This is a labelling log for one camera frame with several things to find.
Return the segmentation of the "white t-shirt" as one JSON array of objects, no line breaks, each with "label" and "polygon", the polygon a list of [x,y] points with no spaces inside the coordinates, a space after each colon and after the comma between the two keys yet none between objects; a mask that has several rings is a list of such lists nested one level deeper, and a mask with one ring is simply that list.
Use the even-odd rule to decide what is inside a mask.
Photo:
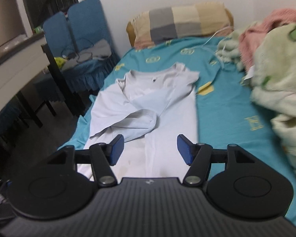
[{"label": "white t-shirt", "polygon": [[113,166],[117,179],[182,179],[188,166],[177,150],[180,134],[198,139],[195,85],[199,72],[175,63],[158,72],[129,71],[99,92],[91,109],[85,148],[123,135]]}]

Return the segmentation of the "teal patterned bed sheet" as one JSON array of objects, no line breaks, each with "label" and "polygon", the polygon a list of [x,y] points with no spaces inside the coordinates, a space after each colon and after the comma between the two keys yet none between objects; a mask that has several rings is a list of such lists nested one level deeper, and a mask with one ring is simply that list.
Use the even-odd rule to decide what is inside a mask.
[{"label": "teal patterned bed sheet", "polygon": [[[284,175],[294,189],[286,217],[296,225],[296,176],[272,130],[273,113],[251,102],[250,89],[240,83],[243,74],[233,63],[223,62],[215,54],[219,42],[219,38],[184,38],[152,48],[131,49],[104,80],[101,91],[132,70],[158,72],[183,63],[188,69],[198,71],[195,85],[197,141],[215,148],[234,142]],[[68,142],[76,149],[85,149],[91,109],[97,96],[90,98],[91,107],[85,116],[79,117],[76,131]]]}]

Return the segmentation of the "black dining chair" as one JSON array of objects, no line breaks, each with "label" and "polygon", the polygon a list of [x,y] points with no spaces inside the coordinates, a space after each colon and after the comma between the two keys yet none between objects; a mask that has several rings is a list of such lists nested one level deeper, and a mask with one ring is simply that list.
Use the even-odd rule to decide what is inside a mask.
[{"label": "black dining chair", "polygon": [[[85,110],[85,105],[82,102],[80,96],[78,94],[72,93],[71,89],[67,85],[67,82],[65,80],[65,77],[62,75],[60,69],[58,68],[56,61],[52,55],[52,52],[48,46],[48,44],[41,45],[41,48],[43,50],[43,53],[46,55],[47,59],[49,60],[48,69],[50,71],[50,74],[62,93],[65,104],[68,107],[69,111],[73,116],[79,116],[82,115]],[[34,123],[37,125],[38,128],[43,127],[43,123],[38,118],[37,113],[35,110],[32,109],[28,101],[26,100],[25,96],[22,94],[21,91],[18,91],[16,94],[17,99],[19,100],[21,106],[25,109],[25,112],[29,115],[30,119],[34,121]]]}]

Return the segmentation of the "grey cloth on chair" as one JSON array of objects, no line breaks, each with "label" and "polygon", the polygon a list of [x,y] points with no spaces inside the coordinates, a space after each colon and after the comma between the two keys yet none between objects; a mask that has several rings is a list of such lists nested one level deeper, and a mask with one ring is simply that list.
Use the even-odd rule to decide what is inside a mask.
[{"label": "grey cloth on chair", "polygon": [[91,60],[105,60],[112,55],[111,47],[105,39],[101,39],[91,47],[78,52],[73,58],[67,60],[62,67],[62,70],[71,69],[78,64],[89,62]]}]

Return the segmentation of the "green plush blanket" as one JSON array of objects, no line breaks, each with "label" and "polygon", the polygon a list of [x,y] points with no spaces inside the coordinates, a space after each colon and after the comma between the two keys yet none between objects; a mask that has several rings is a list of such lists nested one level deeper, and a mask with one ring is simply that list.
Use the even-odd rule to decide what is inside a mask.
[{"label": "green plush blanket", "polygon": [[243,81],[255,104],[276,113],[271,125],[296,174],[296,23],[266,34]]}]

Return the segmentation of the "pink fleece blanket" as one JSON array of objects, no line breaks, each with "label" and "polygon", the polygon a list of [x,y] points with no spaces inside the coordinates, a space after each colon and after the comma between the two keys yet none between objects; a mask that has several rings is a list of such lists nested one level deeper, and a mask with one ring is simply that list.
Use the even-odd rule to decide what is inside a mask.
[{"label": "pink fleece blanket", "polygon": [[253,55],[266,35],[273,29],[290,23],[296,23],[296,9],[276,9],[261,23],[248,27],[240,35],[238,49],[246,72],[253,66]]}]

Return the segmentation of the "white desk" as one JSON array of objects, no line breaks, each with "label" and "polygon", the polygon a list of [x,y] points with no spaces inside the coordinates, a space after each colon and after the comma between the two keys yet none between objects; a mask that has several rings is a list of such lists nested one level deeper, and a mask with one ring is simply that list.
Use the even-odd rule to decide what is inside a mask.
[{"label": "white desk", "polygon": [[31,44],[12,55],[0,65],[0,111],[49,61],[43,52],[45,36],[32,37]]}]

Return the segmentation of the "blue covered chair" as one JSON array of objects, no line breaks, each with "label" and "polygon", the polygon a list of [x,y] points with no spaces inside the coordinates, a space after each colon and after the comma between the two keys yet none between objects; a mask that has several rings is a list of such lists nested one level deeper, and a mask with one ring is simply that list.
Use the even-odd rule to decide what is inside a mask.
[{"label": "blue covered chair", "polygon": [[99,90],[120,58],[114,49],[100,0],[83,0],[67,13],[58,12],[43,23],[45,39],[54,58],[69,60],[83,49],[105,39],[112,55],[102,61],[91,60],[62,70],[71,91]]}]

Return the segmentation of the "checkered beige grey pillow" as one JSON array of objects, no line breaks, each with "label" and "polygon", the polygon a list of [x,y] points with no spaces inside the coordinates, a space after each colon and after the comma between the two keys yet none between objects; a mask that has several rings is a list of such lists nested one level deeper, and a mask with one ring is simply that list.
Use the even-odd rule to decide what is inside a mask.
[{"label": "checkered beige grey pillow", "polygon": [[126,32],[132,47],[144,49],[173,39],[226,36],[233,26],[223,3],[205,2],[143,12],[129,20]]}]

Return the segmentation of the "cardboard box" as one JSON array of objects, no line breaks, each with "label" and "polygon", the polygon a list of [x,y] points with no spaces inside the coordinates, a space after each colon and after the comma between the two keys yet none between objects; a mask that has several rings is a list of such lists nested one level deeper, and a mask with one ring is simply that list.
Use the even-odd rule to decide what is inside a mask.
[{"label": "cardboard box", "polygon": [[0,0],[0,47],[25,34],[17,0]]}]

